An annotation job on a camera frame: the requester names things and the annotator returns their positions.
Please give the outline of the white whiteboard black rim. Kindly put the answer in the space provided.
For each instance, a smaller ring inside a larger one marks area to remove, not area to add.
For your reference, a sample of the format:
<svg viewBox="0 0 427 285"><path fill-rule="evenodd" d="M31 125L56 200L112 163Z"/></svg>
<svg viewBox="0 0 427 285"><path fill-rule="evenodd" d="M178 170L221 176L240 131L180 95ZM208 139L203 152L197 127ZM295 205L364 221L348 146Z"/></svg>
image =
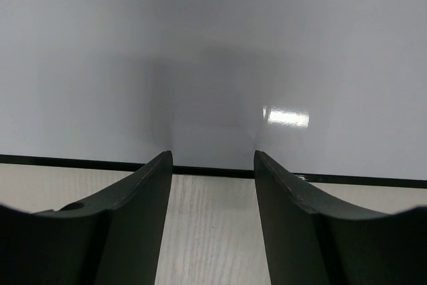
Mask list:
<svg viewBox="0 0 427 285"><path fill-rule="evenodd" d="M1 153L426 179L426 0L1 0Z"/></svg>

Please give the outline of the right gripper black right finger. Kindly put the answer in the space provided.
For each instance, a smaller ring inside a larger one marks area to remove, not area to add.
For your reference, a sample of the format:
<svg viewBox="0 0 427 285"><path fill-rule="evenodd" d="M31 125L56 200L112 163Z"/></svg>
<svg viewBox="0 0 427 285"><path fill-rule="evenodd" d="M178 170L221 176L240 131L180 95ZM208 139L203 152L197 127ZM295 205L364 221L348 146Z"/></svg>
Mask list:
<svg viewBox="0 0 427 285"><path fill-rule="evenodd" d="M425 284L426 208L395 214L332 196L254 154L272 284Z"/></svg>

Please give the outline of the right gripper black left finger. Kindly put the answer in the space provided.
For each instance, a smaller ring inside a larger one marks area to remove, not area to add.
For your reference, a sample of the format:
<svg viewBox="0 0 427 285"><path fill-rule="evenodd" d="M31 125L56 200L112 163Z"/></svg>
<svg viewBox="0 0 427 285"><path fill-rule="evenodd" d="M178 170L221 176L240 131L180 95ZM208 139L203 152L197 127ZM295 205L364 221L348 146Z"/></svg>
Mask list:
<svg viewBox="0 0 427 285"><path fill-rule="evenodd" d="M162 152L60 210L1 207L2 284L153 284L171 190Z"/></svg>

